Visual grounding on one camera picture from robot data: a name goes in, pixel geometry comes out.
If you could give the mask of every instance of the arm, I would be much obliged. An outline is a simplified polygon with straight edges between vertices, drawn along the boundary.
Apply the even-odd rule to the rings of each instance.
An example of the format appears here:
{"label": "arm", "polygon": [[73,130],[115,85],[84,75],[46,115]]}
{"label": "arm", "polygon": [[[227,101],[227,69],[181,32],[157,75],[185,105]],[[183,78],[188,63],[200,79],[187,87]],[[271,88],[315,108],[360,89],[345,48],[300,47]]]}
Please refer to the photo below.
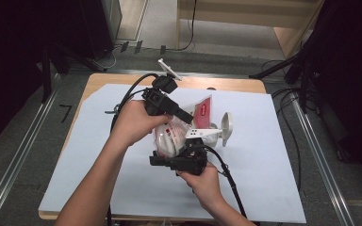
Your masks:
{"label": "arm", "polygon": [[143,101],[124,105],[104,148],[60,211],[56,225],[103,222],[127,148],[170,120],[166,115],[148,116]]}
{"label": "arm", "polygon": [[180,171],[177,173],[187,182],[188,186],[192,187],[202,207],[220,225],[254,225],[230,206],[222,196],[219,175],[215,166],[207,163],[205,170],[199,176]]}

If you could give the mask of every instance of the left hand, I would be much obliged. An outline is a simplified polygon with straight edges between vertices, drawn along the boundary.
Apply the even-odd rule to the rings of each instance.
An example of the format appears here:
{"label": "left hand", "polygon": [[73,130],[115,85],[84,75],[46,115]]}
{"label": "left hand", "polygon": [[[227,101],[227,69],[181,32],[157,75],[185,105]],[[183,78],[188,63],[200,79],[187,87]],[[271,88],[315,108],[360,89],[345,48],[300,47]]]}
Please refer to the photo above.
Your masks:
{"label": "left hand", "polygon": [[171,120],[172,117],[166,114],[149,116],[144,101],[129,101],[123,106],[110,138],[121,137],[127,146],[131,146],[151,133],[155,127]]}

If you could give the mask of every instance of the right hand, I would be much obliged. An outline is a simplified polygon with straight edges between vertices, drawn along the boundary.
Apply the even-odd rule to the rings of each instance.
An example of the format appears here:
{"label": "right hand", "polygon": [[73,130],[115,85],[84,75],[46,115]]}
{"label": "right hand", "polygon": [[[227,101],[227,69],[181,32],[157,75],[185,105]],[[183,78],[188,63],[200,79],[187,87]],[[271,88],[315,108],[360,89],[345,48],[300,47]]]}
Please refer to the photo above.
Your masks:
{"label": "right hand", "polygon": [[220,191],[219,173],[217,168],[207,163],[201,175],[196,176],[185,171],[177,174],[187,182],[205,210],[213,205],[225,202]]}

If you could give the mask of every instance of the hand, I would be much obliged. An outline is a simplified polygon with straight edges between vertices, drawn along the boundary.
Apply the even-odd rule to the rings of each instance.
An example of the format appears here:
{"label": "hand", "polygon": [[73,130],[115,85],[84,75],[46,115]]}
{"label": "hand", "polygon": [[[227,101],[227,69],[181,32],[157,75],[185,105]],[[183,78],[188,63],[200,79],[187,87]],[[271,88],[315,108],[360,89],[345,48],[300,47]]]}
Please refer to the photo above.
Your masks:
{"label": "hand", "polygon": [[192,188],[205,210],[208,211],[211,206],[225,202],[220,191],[219,173],[213,164],[207,163],[199,176],[184,171],[178,171],[177,174]]}
{"label": "hand", "polygon": [[120,137],[125,145],[131,146],[171,119],[169,115],[149,116],[144,101],[129,101],[123,106],[110,137]]}

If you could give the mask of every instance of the gray carpet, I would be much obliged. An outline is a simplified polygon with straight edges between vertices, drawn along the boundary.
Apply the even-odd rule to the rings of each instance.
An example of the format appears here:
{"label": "gray carpet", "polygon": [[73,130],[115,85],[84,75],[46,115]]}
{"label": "gray carpet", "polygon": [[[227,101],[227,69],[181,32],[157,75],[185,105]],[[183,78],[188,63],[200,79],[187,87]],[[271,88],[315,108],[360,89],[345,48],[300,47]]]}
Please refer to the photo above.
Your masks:
{"label": "gray carpet", "polygon": [[[129,48],[124,53],[116,53],[117,63],[108,72],[118,70],[143,70],[161,71],[156,61],[163,57],[165,62],[176,72],[185,73],[216,73],[232,74],[234,77],[245,77],[247,74],[261,71],[263,63],[267,59],[239,57],[239,56],[213,56],[191,53],[169,52],[164,56],[159,51],[142,50],[134,55]],[[110,58],[102,63],[110,64]],[[38,136],[25,160],[17,180],[8,194],[0,211],[0,225],[53,225],[53,221],[41,220],[38,216],[43,192],[47,188],[63,142],[67,136],[71,122],[74,118],[78,102],[88,77],[92,72],[84,66],[72,63],[72,70],[62,77],[58,87],[57,97],[47,118],[42,125]],[[283,73],[277,72],[264,79],[268,93],[286,88],[282,79]],[[27,127],[31,123],[38,107],[40,106],[41,90],[30,97],[25,107],[11,121],[7,129],[0,137],[0,178],[16,152]],[[280,97],[274,101],[278,108]],[[59,105],[72,105],[73,108],[62,123],[67,108]],[[298,140],[302,157],[302,189],[301,199],[307,219],[307,225],[339,225],[339,220],[328,192],[324,186],[317,164],[310,151],[302,126],[296,118],[296,113],[290,105],[285,108],[293,132]],[[350,204],[350,210],[357,225],[362,225],[362,166],[344,164],[337,160],[336,147],[325,129],[321,119],[313,112],[309,112],[313,127],[325,151],[327,160],[336,176],[337,182]],[[285,121],[279,118],[280,126],[288,150],[288,156],[295,177],[298,178],[298,158],[295,145]],[[262,225],[276,225],[276,223],[263,222]]]}

